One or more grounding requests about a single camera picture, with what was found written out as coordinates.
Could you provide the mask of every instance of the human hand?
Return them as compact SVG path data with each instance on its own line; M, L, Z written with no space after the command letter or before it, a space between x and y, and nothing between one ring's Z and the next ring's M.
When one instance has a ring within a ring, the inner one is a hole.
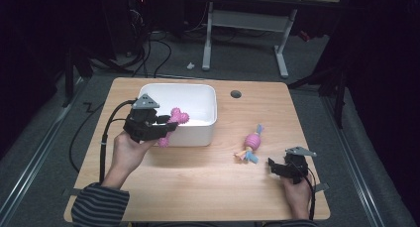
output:
M282 177L281 183L284 186L287 202L291 209L293 219L309 219L308 205L311 199L311 188L307 181L302 179L299 183L293 184L293 179Z
M137 143L126 132L115 137L111 167L101 185L121 188L129 174L142 163L146 152L155 142L156 140Z

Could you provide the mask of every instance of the white container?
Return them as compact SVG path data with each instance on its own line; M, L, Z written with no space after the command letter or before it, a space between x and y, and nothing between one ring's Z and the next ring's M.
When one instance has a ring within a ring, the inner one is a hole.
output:
M204 84L151 83L140 90L139 97L147 94L159 104L157 115L170 115L179 108L189 115L186 124L179 125L169 137L172 147L208 146L213 139L217 120L216 92Z

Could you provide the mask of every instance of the desk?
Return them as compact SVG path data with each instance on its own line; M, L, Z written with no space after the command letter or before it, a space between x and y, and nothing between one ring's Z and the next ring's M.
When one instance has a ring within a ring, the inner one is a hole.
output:
M287 86L279 82L117 78L114 80L75 188L98 180L100 140L110 114L121 102L139 95L148 83L183 82L212 86L216 91L218 119L207 147L153 147L122 189L131 194L123 221L257 221L291 217L279 177L270 173L267 158L282 163L284 150L307 147ZM242 92L233 98L232 90ZM125 118L127 106L115 118ZM262 124L262 144L257 164L240 162L233 153L244 149L245 137ZM109 131L106 169L111 164L112 137L124 123ZM318 175L307 158L317 183ZM75 196L68 201L64 218L71 221ZM315 219L326 219L330 210L322 191L316 194Z
M340 0L313 0L319 2L339 2ZM274 54L277 60L280 75L288 77L287 67L284 62L283 50L293 26L297 9L293 8L288 17L271 16L254 13L213 10L213 3L209 3L207 16L207 35L204 46L203 70L210 69L211 60L211 32L213 26L233 27L251 30L282 32L282 38L278 46L274 46Z

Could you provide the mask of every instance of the hand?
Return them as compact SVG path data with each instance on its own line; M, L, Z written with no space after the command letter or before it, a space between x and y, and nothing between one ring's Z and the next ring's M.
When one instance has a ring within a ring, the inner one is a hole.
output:
M156 141L137 143L126 132L115 137L112 164L101 185L121 188L130 173L142 163L146 152Z
M311 188L305 179L293 184L293 179L282 177L286 199L291 209L293 219L309 219L308 205L311 199Z

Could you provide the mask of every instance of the toy figure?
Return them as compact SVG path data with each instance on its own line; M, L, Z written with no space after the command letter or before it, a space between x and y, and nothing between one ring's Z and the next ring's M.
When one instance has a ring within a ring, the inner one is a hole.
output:
M185 124L189 121L189 116L187 113L182 113L179 108L173 108L170 111L170 119L167 121L167 123L177 122L178 125ZM160 147L167 147L169 145L169 137L172 134L172 132L167 132L166 137L160 138L157 141L157 144Z
M256 164L259 161L253 151L257 150L261 143L261 132L263 130L263 126L258 124L257 131L253 134L247 136L244 142L245 150L239 153L235 153L235 156L240 158L241 160L251 161Z

